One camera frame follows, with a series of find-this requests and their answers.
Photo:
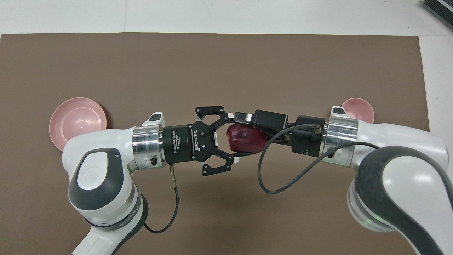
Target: red apple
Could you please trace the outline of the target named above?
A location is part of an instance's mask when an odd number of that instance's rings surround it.
[[[226,130],[226,137],[230,144],[230,149],[234,152],[259,153],[264,150],[270,137],[261,130],[235,123]]]

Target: pink bowl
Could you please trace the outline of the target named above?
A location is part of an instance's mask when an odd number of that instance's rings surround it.
[[[106,115],[99,104],[88,98],[72,98],[53,112],[49,134],[53,144],[63,151],[71,138],[106,127]]]
[[[360,119],[368,123],[374,121],[373,107],[362,98],[350,98],[341,107],[354,119]]]

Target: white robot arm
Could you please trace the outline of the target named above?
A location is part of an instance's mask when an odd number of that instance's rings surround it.
[[[381,147],[347,147],[324,159],[357,169],[347,195],[354,218],[373,231],[399,231],[418,254],[453,254],[453,187],[444,143],[415,128],[342,115],[341,108],[332,109],[324,152],[351,138]]]
[[[314,157],[349,142],[381,147],[347,146],[323,159],[357,169],[347,196],[352,215],[370,230],[399,231],[418,254],[452,254],[448,154],[444,143],[429,132],[365,123],[350,118],[341,107],[332,108],[327,123],[308,116],[288,123],[283,114],[261,110],[232,114],[223,107],[198,107],[196,114],[195,123],[165,127],[162,113],[155,113],[141,127],[86,133],[66,144],[63,166],[70,181],[69,200],[92,226],[72,254],[114,254],[144,225],[148,205],[132,181],[133,171],[195,160],[202,163],[202,175],[208,176],[229,171],[239,157],[250,155],[217,148],[215,131],[225,123],[250,125],[269,136],[308,124],[273,142]],[[208,114],[220,118],[206,125],[201,120]],[[205,164],[211,155],[225,159],[225,165]]]

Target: robot logo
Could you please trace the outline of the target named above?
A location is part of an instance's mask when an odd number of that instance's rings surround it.
[[[194,150],[196,151],[199,151],[200,150],[200,147],[198,147],[198,130],[194,130],[193,131],[193,147],[194,147]]]
[[[126,218],[125,221],[123,221],[121,224],[120,224],[120,227],[126,225],[127,223],[129,223],[132,218],[134,218],[134,216],[137,214],[137,212],[139,211],[139,208],[140,208],[140,205],[136,206],[135,207],[135,210],[133,210],[130,214],[129,214],[129,217]]]

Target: black cable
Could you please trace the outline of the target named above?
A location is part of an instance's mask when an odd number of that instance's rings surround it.
[[[278,132],[276,135],[274,135],[266,144],[266,147],[264,148],[263,152],[261,153],[261,157],[260,157],[260,160],[258,161],[258,182],[261,186],[261,189],[263,189],[266,193],[268,194],[278,194],[284,190],[286,190],[287,188],[291,187],[291,185],[293,185],[296,181],[298,181],[302,176],[304,176],[304,174],[306,174],[314,165],[316,165],[317,163],[319,163],[323,158],[331,155],[332,153],[334,153],[335,151],[341,149],[341,148],[344,148],[344,147],[348,147],[348,146],[355,146],[355,145],[365,145],[365,146],[369,146],[369,147],[372,147],[372,148],[375,148],[375,149],[379,149],[378,146],[374,145],[374,144],[371,144],[371,143],[367,143],[367,142],[348,142],[348,143],[345,143],[345,144],[342,144],[342,145],[339,145],[339,146],[336,146],[330,150],[328,150],[327,152],[323,153],[321,156],[319,156],[317,159],[315,159],[310,165],[308,165],[300,174],[298,174],[293,180],[291,180],[290,182],[288,182],[287,184],[285,184],[284,186],[282,186],[281,188],[279,189],[276,189],[274,191],[271,191],[271,190],[268,190],[266,187],[264,187],[264,184],[263,184],[263,180],[261,179],[261,164],[263,163],[263,158],[264,158],[264,155],[266,154],[266,151],[267,149],[269,148],[269,146],[280,136],[282,135],[285,135],[289,132],[291,132],[292,130],[294,129],[298,129],[298,128],[317,128],[318,125],[312,125],[312,124],[303,124],[303,125],[297,125],[297,126],[292,126],[292,127],[289,127],[287,129],[284,129],[280,132]]]
[[[178,189],[176,188],[176,181],[175,181],[175,178],[174,178],[174,169],[173,169],[173,164],[170,164],[170,173],[171,173],[171,177],[172,177],[172,183],[173,183],[173,188],[174,188],[174,194],[176,196],[176,205],[174,207],[174,213],[173,213],[173,217],[171,218],[170,222],[161,230],[152,230],[145,222],[144,226],[145,228],[153,233],[153,234],[160,234],[162,232],[164,232],[165,230],[167,230],[173,223],[174,219],[176,218],[176,214],[178,213],[178,207],[179,207],[179,194],[178,194]]]

